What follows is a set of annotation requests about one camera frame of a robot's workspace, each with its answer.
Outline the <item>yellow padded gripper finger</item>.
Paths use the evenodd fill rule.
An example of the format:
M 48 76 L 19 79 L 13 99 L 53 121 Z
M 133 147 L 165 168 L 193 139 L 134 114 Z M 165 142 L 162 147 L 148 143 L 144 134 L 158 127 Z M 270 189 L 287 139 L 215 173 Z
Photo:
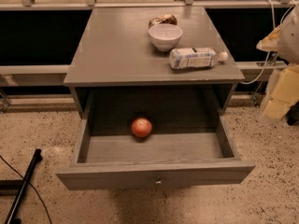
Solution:
M 260 40 L 256 45 L 256 49 L 267 52 L 277 51 L 280 28 L 280 25 L 277 26 L 268 36 Z
M 299 101 L 299 66 L 288 66 L 283 70 L 275 69 L 266 88 L 262 104 L 262 117 L 282 119 Z

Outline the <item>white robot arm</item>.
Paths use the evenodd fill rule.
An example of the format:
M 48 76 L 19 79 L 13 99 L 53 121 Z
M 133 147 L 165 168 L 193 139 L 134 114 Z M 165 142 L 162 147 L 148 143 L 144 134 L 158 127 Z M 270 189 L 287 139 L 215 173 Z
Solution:
M 282 119 L 299 101 L 299 6 L 260 40 L 256 49 L 275 51 L 289 63 L 287 68 L 275 70 L 270 76 L 262 104 L 264 118 Z

